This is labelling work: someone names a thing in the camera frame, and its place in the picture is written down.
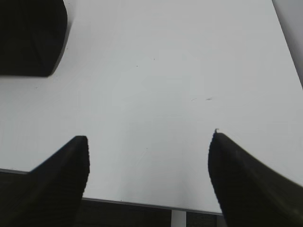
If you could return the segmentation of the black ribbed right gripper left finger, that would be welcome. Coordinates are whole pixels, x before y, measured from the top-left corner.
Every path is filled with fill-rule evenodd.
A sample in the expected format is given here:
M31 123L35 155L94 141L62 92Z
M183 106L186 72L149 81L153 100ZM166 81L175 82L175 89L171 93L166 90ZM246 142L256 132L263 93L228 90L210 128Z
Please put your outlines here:
M86 136L76 136L27 173L0 171L2 227L72 227L89 175Z

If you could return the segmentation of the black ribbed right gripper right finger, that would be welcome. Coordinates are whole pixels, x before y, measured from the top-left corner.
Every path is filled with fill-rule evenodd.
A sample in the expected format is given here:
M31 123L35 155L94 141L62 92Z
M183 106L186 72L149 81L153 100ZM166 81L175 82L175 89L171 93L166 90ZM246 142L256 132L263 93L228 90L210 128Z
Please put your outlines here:
M223 133L209 146L208 173L229 227L301 227L303 188Z

